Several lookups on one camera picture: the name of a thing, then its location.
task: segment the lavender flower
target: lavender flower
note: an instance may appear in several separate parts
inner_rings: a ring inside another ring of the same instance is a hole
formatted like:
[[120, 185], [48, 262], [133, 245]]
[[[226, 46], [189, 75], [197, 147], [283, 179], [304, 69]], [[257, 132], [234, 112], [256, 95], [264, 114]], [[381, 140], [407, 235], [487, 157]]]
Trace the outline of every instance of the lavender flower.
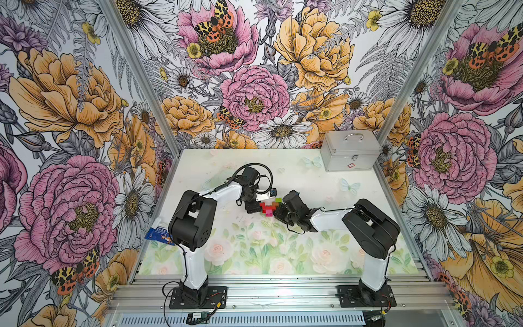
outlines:
[[0, 16], [0, 43], [14, 52], [35, 48], [38, 51], [47, 48], [47, 40], [24, 23], [17, 24], [11, 17]]
[[9, 79], [12, 75], [6, 64], [0, 65], [0, 91], [9, 93]]
[[487, 301], [472, 293], [469, 293], [469, 299], [472, 306], [474, 325], [503, 327], [503, 319], [496, 314], [495, 310], [490, 309]]
[[343, 120], [341, 130], [352, 130], [354, 129], [353, 121], [358, 116], [365, 116], [365, 112], [361, 109], [351, 110], [350, 114]]
[[325, 14], [327, 14], [331, 10], [331, 8], [332, 8], [331, 6], [332, 6], [331, 0], [307, 0], [307, 4], [306, 4], [306, 7], [318, 8], [318, 11], [320, 13], [325, 13]]
[[284, 21], [292, 16], [293, 11], [291, 0], [256, 0], [254, 6], [258, 9], [255, 13], [258, 21], [269, 18], [271, 15], [275, 15], [279, 21]]

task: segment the metal vent grill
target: metal vent grill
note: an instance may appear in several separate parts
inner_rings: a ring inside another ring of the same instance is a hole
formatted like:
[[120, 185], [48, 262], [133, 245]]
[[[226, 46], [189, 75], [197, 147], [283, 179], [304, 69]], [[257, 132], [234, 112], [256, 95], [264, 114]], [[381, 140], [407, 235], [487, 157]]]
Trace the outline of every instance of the metal vent grill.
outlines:
[[[171, 327], [185, 327], [187, 313], [167, 313]], [[329, 312], [217, 312], [207, 327], [269, 326], [361, 326], [365, 325], [361, 311]], [[123, 315], [119, 327], [167, 327], [163, 314], [145, 313]]]

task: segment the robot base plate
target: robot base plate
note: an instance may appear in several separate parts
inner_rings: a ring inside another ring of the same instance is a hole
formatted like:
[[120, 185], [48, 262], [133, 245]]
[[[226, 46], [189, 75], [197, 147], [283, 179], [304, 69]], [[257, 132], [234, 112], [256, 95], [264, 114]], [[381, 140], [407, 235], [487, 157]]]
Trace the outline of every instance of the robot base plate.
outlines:
[[206, 298], [209, 298], [211, 295], [216, 293], [223, 293], [223, 295], [217, 294], [199, 306], [196, 302], [184, 297], [179, 287], [175, 287], [173, 295], [170, 297], [169, 309], [214, 309], [218, 302], [221, 303], [218, 309], [225, 309], [225, 302], [227, 301], [227, 286], [209, 286]]
[[339, 295], [339, 305], [342, 308], [362, 308], [362, 307], [381, 307], [386, 309], [396, 306], [396, 299], [389, 285], [384, 285], [381, 290], [376, 292], [371, 304], [364, 303], [358, 285], [339, 285], [337, 287]]

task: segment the floral wallpaper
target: floral wallpaper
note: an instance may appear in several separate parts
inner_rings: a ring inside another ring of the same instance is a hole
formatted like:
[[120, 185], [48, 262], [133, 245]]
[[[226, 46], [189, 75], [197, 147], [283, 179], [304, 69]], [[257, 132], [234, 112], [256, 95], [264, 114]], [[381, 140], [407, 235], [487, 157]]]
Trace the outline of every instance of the floral wallpaper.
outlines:
[[[379, 130], [445, 1], [115, 3], [181, 148], [281, 149]], [[454, 38], [476, 13], [465, 9]], [[90, 23], [114, 39], [103, 14]], [[394, 126], [395, 145], [411, 111]]]
[[460, 15], [379, 162], [467, 324], [522, 326], [523, 3], [466, 1]]
[[89, 0], [0, 1], [3, 325], [101, 326], [173, 162], [103, 24]]

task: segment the pink peony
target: pink peony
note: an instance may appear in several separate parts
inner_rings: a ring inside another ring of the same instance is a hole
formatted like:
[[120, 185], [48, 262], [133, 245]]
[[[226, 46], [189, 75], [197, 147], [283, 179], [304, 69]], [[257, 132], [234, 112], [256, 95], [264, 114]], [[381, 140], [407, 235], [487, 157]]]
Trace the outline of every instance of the pink peony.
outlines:
[[16, 211], [16, 195], [26, 182], [24, 164], [0, 142], [0, 233], [11, 223]]
[[197, 44], [200, 50], [192, 58], [204, 74], [220, 75], [222, 72], [233, 72], [242, 65], [251, 64], [256, 58], [259, 39], [256, 24], [249, 24], [241, 7], [236, 10], [229, 1], [227, 5], [234, 17], [232, 29], [214, 43], [200, 38], [195, 31], [196, 25], [214, 17], [214, 5], [210, 10], [202, 8], [199, 13], [192, 9], [188, 13], [178, 13], [178, 35], [183, 38], [179, 44], [184, 48], [189, 47], [191, 43]]
[[247, 131], [259, 130], [260, 124], [285, 116], [289, 109], [287, 84], [263, 67], [243, 67], [220, 88], [223, 105], [234, 117], [246, 121], [243, 128]]
[[414, 169], [414, 180], [419, 187], [429, 185], [445, 193], [452, 204], [472, 200], [496, 170], [490, 138], [485, 122], [471, 114], [435, 115], [421, 136], [421, 167]]
[[478, 69], [469, 67], [472, 57], [469, 46], [476, 42], [491, 44], [498, 41], [507, 30], [486, 30], [472, 24], [454, 42], [454, 49], [446, 54], [447, 64], [438, 83], [438, 95], [463, 111], [474, 111], [480, 116], [493, 114], [523, 91], [522, 48], [507, 61], [485, 63]]
[[106, 254], [116, 240], [112, 210], [119, 191], [113, 173], [90, 156], [45, 168], [20, 198], [25, 230], [16, 236], [16, 259], [52, 273], [75, 267], [97, 246]]

